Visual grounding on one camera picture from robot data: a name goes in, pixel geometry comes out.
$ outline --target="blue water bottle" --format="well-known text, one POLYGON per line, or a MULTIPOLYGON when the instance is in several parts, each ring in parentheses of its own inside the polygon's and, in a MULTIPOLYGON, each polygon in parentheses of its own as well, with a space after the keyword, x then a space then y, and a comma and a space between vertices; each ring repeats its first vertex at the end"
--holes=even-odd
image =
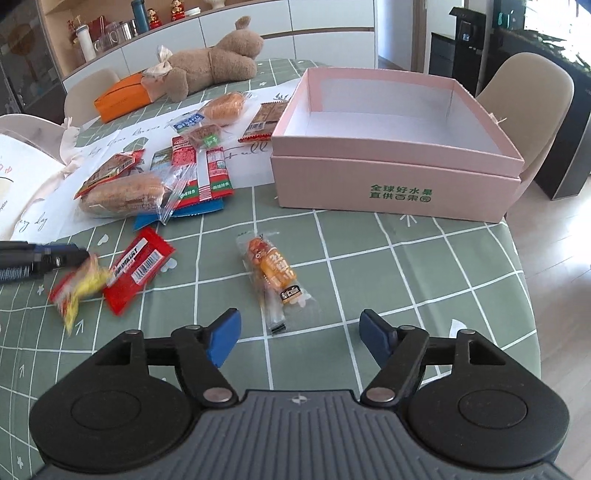
POLYGON ((150 27, 148 26, 148 14, 144 6, 144 0, 132 0, 131 9, 134 11, 135 27, 138 34, 146 33, 150 27))

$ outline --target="table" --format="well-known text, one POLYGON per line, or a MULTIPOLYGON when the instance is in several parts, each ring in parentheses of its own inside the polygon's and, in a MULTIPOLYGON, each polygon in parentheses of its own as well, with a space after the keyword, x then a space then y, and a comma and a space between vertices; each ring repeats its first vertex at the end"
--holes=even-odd
MULTIPOLYGON (((281 83, 309 66, 301 60, 262 61, 250 83, 214 87, 186 102, 281 83)), ((111 124, 95 124, 79 142, 92 143, 173 108, 160 102, 111 124)), ((359 340, 357 323, 365 308, 392 325, 416 325, 437 336, 466 325, 539 376, 534 316, 505 222, 282 209, 272 184, 238 189, 225 205, 221 212, 160 226, 158 233, 176 249, 177 265, 159 273, 121 317, 100 295, 84 301, 71 337, 46 297, 63 272, 1 288, 0 479, 13 473, 28 478, 41 465, 28 433, 28 412, 92 352, 127 329, 168 336, 183 325, 208 325, 228 307, 242 314, 242 336, 221 370, 240 394, 247 388, 347 388, 359 394, 378 370, 359 340), (272 240, 319 302, 320 316, 302 319, 294 332, 265 333, 235 243, 246 231, 274 233, 272 240)), ((87 247, 109 266, 133 237, 132 221, 120 220, 63 241, 87 247)), ((429 367, 425 378, 449 370, 429 367)), ((152 367, 151 373, 176 384, 170 367, 152 367)))

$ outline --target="beige chair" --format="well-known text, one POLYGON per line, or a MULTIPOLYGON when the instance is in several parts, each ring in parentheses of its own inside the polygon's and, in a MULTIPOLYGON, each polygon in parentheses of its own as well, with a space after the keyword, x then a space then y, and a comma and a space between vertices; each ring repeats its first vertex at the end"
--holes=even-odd
POLYGON ((476 97, 525 160, 517 201, 546 159, 573 99, 574 83, 554 62, 535 53, 510 57, 476 97))
POLYGON ((5 129, 17 133, 40 150, 61 161, 61 138, 66 131, 61 125, 37 116, 9 113, 0 116, 0 131, 5 129))
POLYGON ((99 116, 95 100, 119 81, 111 69, 95 72, 76 83, 66 96, 64 112, 72 117, 72 125, 81 127, 89 120, 99 116))

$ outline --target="teddy bear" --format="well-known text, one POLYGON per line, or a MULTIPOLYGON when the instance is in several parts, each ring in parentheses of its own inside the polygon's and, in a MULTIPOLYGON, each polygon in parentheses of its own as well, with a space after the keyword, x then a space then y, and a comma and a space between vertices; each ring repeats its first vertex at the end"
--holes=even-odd
POLYGON ((235 23, 236 30, 210 48, 196 48, 172 54, 164 90, 173 102, 210 85, 250 80, 256 75, 255 58, 263 46, 262 37, 248 29, 250 17, 235 23))

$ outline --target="shelf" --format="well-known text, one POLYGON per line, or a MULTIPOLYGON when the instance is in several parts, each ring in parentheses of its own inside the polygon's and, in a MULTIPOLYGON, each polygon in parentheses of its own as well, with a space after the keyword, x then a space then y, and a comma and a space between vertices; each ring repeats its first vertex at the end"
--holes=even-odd
POLYGON ((45 2, 42 1, 43 13, 49 15, 56 12, 64 12, 66 10, 71 10, 72 8, 80 5, 83 1, 84 0, 46 0, 45 2), (50 2, 53 4, 53 6, 47 7, 45 4, 50 2))

